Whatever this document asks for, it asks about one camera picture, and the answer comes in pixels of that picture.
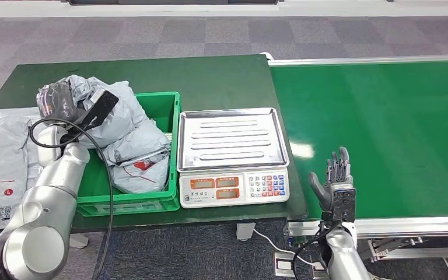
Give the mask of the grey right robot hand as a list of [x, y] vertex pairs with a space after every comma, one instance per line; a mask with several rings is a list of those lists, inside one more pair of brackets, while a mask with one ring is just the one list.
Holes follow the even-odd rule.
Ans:
[[331, 159], [327, 159], [325, 177], [325, 182], [321, 184], [317, 174], [310, 172], [308, 181], [318, 199], [320, 208], [323, 211], [332, 211], [336, 191], [356, 192], [346, 147], [340, 146], [338, 154], [336, 152], [331, 153]]

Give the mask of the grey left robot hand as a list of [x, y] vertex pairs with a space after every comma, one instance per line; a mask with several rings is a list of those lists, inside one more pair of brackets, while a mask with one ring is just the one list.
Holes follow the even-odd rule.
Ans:
[[85, 113], [85, 109], [74, 101], [71, 87], [67, 81], [59, 81], [44, 85], [36, 94], [37, 107], [44, 124], [58, 124], [50, 119], [74, 122]]

